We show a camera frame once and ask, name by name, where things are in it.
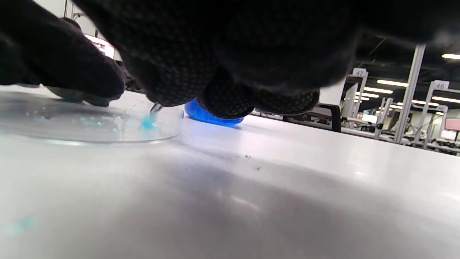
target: blue liquid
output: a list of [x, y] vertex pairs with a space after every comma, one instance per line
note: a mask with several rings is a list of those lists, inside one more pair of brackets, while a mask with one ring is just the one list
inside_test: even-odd
[[198, 102], [195, 99], [185, 104], [185, 111], [187, 112], [189, 117], [194, 120], [207, 122], [211, 124], [222, 125], [222, 126], [235, 126], [238, 123], [242, 122], [244, 119], [244, 117], [238, 118], [238, 119], [218, 118], [208, 113], [205, 109], [201, 108], [201, 106], [198, 104]]
[[155, 126], [155, 122], [156, 122], [155, 114], [145, 116], [142, 120], [141, 127], [147, 130], [158, 130], [158, 127]]

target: clear petri dish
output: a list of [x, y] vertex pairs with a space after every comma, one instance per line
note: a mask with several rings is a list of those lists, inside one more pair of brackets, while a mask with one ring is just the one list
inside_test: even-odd
[[181, 133], [184, 107], [150, 115], [145, 95], [125, 92], [109, 107], [60, 100], [44, 87], [0, 87], [0, 134], [79, 143], [155, 142]]

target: black glove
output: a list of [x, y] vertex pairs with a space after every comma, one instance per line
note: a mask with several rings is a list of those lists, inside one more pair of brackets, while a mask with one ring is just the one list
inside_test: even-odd
[[[4, 2], [0, 7], [20, 12], [19, 3], [29, 1]], [[318, 102], [319, 88], [346, 75], [357, 35], [363, 30], [422, 43], [439, 34], [456, 34], [460, 24], [460, 3], [454, 0], [436, 4], [389, 0], [378, 7], [362, 0], [75, 3], [120, 51], [151, 101], [175, 106], [197, 98], [222, 118], [244, 116], [254, 107], [277, 114], [304, 113]], [[17, 31], [24, 34], [29, 26], [39, 31], [31, 24], [38, 19], [37, 13], [28, 18], [21, 14], [24, 18]], [[0, 32], [18, 42], [3, 30], [8, 26], [0, 23]], [[17, 44], [27, 48], [31, 43]], [[54, 75], [53, 66], [45, 67]], [[91, 86], [100, 90], [92, 89], [96, 96], [102, 92], [116, 96], [111, 89]], [[80, 87], [74, 89], [88, 91]]]
[[44, 84], [68, 101], [108, 106], [121, 70], [78, 28], [30, 0], [0, 1], [0, 84]]

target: white tabletop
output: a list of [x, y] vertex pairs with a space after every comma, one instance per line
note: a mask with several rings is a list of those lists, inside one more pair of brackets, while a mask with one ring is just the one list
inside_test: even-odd
[[3, 136], [0, 164], [2, 259], [460, 254], [458, 157], [266, 118], [136, 146]]

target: ceiling light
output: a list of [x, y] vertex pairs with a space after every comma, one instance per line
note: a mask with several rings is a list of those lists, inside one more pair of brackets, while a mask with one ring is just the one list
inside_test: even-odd
[[451, 98], [444, 98], [444, 97], [439, 97], [439, 96], [433, 96], [433, 99], [434, 99], [434, 100], [438, 100], [438, 101], [446, 101], [446, 102], [456, 102], [456, 103], [460, 103], [460, 100], [451, 99]]
[[391, 90], [372, 88], [372, 87], [365, 87], [364, 91], [384, 93], [384, 94], [392, 94], [393, 93], [393, 91], [391, 91]]
[[362, 96], [366, 96], [366, 97], [375, 97], [375, 98], [378, 98], [379, 96], [377, 94], [368, 94], [368, 93], [363, 93], [361, 94]]
[[[425, 101], [419, 101], [419, 100], [412, 100], [412, 103], [418, 103], [418, 104], [425, 104], [426, 102]], [[429, 102], [428, 105], [431, 105], [431, 106], [439, 106], [438, 103], [435, 103], [435, 102]]]
[[460, 59], [460, 55], [456, 54], [444, 54], [443, 58], [445, 59]]
[[408, 87], [408, 86], [409, 86], [408, 83], [395, 82], [395, 81], [387, 81], [387, 80], [377, 80], [377, 83], [389, 84], [389, 85], [396, 85], [396, 86], [404, 86], [404, 87]]

